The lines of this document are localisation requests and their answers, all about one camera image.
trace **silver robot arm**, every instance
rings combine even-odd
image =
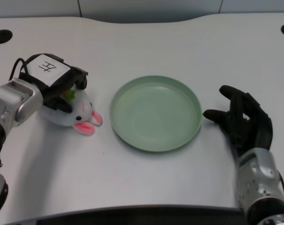
[[[39,89],[26,81],[15,78],[0,86],[0,151],[10,130],[24,123],[42,104]],[[8,185],[0,174],[0,209],[7,194]]]
[[[18,62],[22,62],[19,78],[12,79]],[[0,151],[10,130],[24,123],[42,105],[53,110],[72,112],[60,97],[74,85],[84,90],[87,72],[72,67],[52,54],[37,54],[15,62],[10,81],[0,86]],[[8,185],[0,174],[0,209],[8,195]]]
[[[284,225],[284,195],[272,153],[253,148],[237,163],[237,197],[250,225]]]
[[[217,123],[229,137],[237,165],[236,195],[249,225],[284,225],[284,183],[270,147],[272,122],[249,94],[230,86],[219,91],[230,100],[230,110],[206,110],[203,115]]]

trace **white table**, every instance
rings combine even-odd
[[[236,207],[235,167],[219,127],[204,119],[181,150],[149,154],[125,145],[109,121],[121,85],[145,75],[176,78],[203,110],[227,110],[223,85],[250,92],[273,121],[272,152],[284,177],[284,14],[210,15],[190,21],[113,24],[84,18],[0,19],[0,85],[19,57],[53,53],[89,72],[87,93],[104,124],[92,137],[36,115],[1,152],[9,185],[0,224],[143,204]]]

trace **green plate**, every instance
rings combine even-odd
[[[125,84],[110,105],[115,132],[128,144],[162,152],[189,142],[201,126],[196,95],[184,84],[164,76],[144,76]]]

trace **plush bunny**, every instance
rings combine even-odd
[[[42,106],[39,113],[53,123],[73,127],[84,135],[92,135],[95,132],[93,124],[102,125],[102,117],[92,109],[92,104],[84,90],[69,90],[62,97],[72,106],[72,113],[52,110],[45,106]]]

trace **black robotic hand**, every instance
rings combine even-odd
[[[273,136],[272,122],[260,104],[249,93],[230,86],[224,85],[219,91],[230,100],[230,110],[209,109],[203,113],[204,117],[219,124],[239,157],[255,147],[269,150]]]
[[[69,66],[62,58],[48,53],[33,55],[26,61],[18,60],[23,62],[19,78],[38,87],[45,106],[66,113],[72,112],[72,107],[60,95],[74,85],[79,90],[84,90],[87,86],[87,72]],[[14,65],[10,79],[19,61]]]

